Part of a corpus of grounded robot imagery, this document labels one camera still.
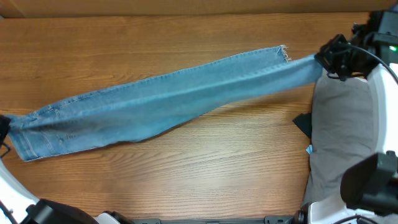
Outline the light blue denim jeans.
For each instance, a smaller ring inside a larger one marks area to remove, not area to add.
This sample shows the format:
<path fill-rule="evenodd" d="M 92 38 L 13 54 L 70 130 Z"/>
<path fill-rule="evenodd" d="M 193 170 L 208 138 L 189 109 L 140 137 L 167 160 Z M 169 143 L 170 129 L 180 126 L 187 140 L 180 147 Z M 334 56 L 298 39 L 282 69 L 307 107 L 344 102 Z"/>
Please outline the light blue denim jeans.
<path fill-rule="evenodd" d="M 9 137 L 25 161 L 117 142 L 139 142 L 235 101 L 317 81 L 314 56 L 290 61 L 284 46 L 91 91 L 12 116 Z"/>

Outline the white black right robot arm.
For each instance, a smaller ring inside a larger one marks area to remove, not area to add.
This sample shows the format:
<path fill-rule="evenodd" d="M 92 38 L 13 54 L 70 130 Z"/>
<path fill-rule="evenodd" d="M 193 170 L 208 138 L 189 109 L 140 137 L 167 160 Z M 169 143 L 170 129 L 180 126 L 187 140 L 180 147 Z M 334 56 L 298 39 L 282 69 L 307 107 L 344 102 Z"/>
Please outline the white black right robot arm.
<path fill-rule="evenodd" d="M 366 81 L 373 101 L 371 155 L 343 173 L 340 192 L 275 223 L 397 223 L 397 6 L 372 11 L 317 54 L 328 78 Z"/>

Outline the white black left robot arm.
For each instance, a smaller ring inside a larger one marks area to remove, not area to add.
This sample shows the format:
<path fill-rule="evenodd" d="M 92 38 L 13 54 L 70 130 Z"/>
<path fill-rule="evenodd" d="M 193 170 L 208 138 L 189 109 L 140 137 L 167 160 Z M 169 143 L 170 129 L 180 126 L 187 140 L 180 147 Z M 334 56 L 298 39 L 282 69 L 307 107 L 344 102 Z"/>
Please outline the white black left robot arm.
<path fill-rule="evenodd" d="M 30 193 L 1 163 L 1 216 L 4 223 L 98 223 L 120 224 L 130 221 L 111 212 L 92 217 L 83 210 L 39 199 Z"/>

